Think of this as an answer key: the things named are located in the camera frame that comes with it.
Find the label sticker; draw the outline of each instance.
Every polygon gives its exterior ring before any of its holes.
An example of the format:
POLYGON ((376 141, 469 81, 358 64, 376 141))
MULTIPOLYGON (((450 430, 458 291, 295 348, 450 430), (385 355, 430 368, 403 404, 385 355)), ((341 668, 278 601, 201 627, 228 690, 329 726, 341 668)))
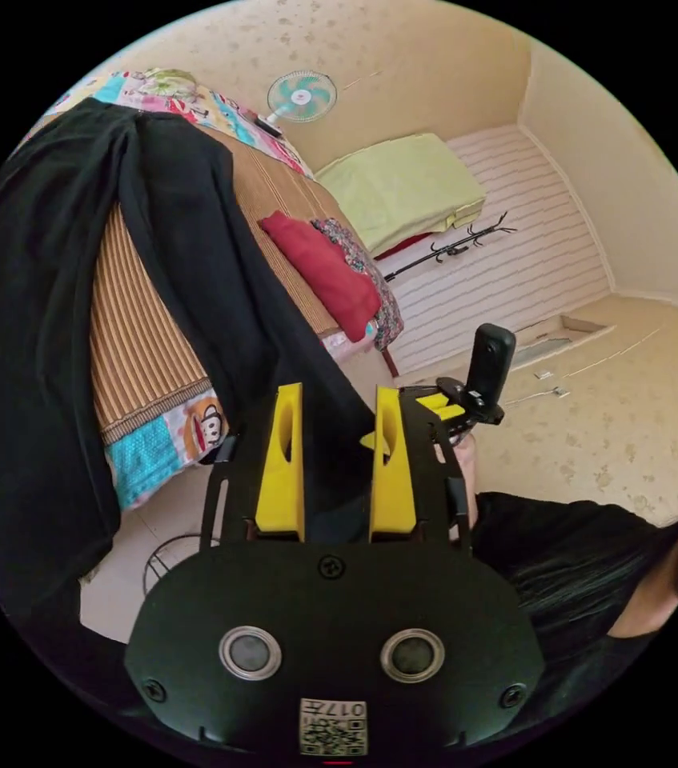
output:
POLYGON ((299 713, 301 754, 349 757, 368 754, 365 702, 332 702, 303 698, 299 713))

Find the yellow bracket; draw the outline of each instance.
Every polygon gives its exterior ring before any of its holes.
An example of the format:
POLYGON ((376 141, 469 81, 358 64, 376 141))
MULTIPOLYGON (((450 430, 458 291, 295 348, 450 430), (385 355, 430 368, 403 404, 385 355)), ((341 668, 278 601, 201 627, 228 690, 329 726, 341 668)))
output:
MULTIPOLYGON (((371 447, 369 437, 362 442, 371 447)), ((416 512, 397 389, 379 387, 376 391, 373 437, 370 538, 374 534, 410 534, 416 512)))
POLYGON ((444 394, 429 394, 425 398, 417 398, 416 402, 420 402, 425 408, 440 416, 441 422, 456 416, 463 416, 466 413, 461 406, 449 406, 448 398, 444 394))
POLYGON ((275 418, 256 508, 263 534, 297 534, 304 540, 304 464, 301 384, 278 390, 275 418))

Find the red cloth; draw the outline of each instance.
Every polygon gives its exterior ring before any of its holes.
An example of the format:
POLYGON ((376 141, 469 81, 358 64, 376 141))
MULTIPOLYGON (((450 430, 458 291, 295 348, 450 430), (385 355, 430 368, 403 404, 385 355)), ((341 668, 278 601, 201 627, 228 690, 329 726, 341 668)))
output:
POLYGON ((331 242, 309 222, 300 222, 276 210, 259 226, 315 292, 351 342, 365 338, 367 324, 381 308, 371 278, 355 272, 341 246, 331 242))
POLYGON ((399 242, 396 246, 392 246, 389 250, 385 250, 382 254, 379 254, 376 257, 376 261, 380 262, 383 258, 386 258, 387 256, 392 256, 392 254, 396 254, 399 250, 402 250, 403 248, 408 248, 408 246, 412 246, 415 242, 418 242, 419 240, 424 240, 424 238, 430 237, 432 232, 425 232, 424 234, 415 234, 412 238, 406 238, 402 242, 399 242))

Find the wall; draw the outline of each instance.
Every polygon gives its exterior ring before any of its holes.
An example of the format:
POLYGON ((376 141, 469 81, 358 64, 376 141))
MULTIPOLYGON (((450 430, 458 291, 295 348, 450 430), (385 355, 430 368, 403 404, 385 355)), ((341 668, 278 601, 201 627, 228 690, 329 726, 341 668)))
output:
POLYGON ((591 498, 657 524, 672 522, 678 518, 678 309, 609 296, 573 314, 616 328, 510 373, 503 424, 475 430, 479 489, 563 502, 591 498), (539 381, 539 370, 554 376, 539 381), (570 394, 507 405, 553 386, 570 394))
MULTIPOLYGON (((564 180, 516 126, 478 131, 448 143, 486 191, 480 231, 503 222, 517 231, 488 234, 481 246, 443 264, 430 259, 391 284, 405 321, 390 353, 409 383, 468 356, 477 327, 520 330, 608 295, 608 275, 564 180)), ((467 228, 434 238, 443 246, 467 228)), ((427 238, 384 259, 385 274, 429 252, 427 238)))
POLYGON ((581 198, 616 291, 678 305, 678 174, 640 124, 593 78, 536 42, 520 123, 581 198))
POLYGON ((511 28, 437 0, 242 0, 176 22, 97 67, 175 67, 269 114, 279 76, 329 75, 339 102, 318 121, 286 124, 315 170, 388 138, 453 138, 515 122, 529 46, 511 28))

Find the lens ring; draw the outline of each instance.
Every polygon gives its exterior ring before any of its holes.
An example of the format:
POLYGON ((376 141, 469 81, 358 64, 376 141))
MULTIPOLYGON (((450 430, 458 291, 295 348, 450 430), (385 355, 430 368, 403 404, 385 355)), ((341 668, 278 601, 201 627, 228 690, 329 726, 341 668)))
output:
POLYGON ((237 626, 233 630, 229 630, 221 638, 221 642, 219 643, 219 657, 227 672, 231 672, 236 678, 258 681, 266 680, 277 672, 283 660, 283 652, 280 650, 277 641, 265 630, 259 629, 257 626, 237 626), (235 663, 235 660, 232 657, 232 646, 235 641, 242 638, 256 638, 267 647, 269 658, 261 669, 244 670, 241 666, 235 663))
POLYGON ((443 641, 429 630, 410 629, 403 630, 396 634, 393 634, 385 643, 381 649, 381 668, 396 682, 424 682, 434 677, 440 670, 440 667, 445 661, 445 647, 443 641), (431 649, 431 661, 427 669, 417 672, 415 674, 406 674, 401 672, 394 663, 393 655, 395 649, 403 640, 418 639, 424 640, 431 649))

